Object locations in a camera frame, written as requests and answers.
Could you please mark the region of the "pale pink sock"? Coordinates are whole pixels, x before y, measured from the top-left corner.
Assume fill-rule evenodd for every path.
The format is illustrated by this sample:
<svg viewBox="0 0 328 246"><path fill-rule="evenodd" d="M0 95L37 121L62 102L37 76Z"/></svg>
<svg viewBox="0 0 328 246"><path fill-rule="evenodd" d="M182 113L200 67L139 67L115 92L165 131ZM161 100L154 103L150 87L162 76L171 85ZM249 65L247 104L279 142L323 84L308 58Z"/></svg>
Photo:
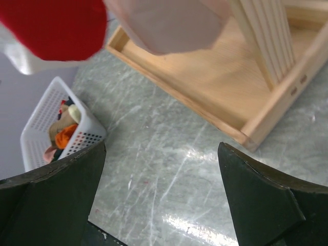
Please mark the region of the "pale pink sock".
<svg viewBox="0 0 328 246"><path fill-rule="evenodd" d="M128 37L155 55L209 49L230 16L228 1L105 1Z"/></svg>

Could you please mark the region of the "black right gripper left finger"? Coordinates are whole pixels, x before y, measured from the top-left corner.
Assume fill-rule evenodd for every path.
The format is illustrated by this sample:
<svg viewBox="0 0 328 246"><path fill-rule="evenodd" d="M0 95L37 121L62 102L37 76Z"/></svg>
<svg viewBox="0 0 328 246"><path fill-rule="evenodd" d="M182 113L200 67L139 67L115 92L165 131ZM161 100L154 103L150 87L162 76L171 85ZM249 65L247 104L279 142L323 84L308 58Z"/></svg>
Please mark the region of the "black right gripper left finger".
<svg viewBox="0 0 328 246"><path fill-rule="evenodd" d="M1 180L1 245L80 245L103 172L103 141Z"/></svg>

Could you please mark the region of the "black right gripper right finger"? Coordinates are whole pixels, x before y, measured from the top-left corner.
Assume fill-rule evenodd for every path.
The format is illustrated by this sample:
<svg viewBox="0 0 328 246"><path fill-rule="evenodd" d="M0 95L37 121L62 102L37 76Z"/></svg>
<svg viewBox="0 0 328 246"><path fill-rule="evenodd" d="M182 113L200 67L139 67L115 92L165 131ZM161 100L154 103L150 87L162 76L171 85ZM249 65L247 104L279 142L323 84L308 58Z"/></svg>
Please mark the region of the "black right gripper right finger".
<svg viewBox="0 0 328 246"><path fill-rule="evenodd" d="M239 245L327 245L327 187L221 142L221 177Z"/></svg>

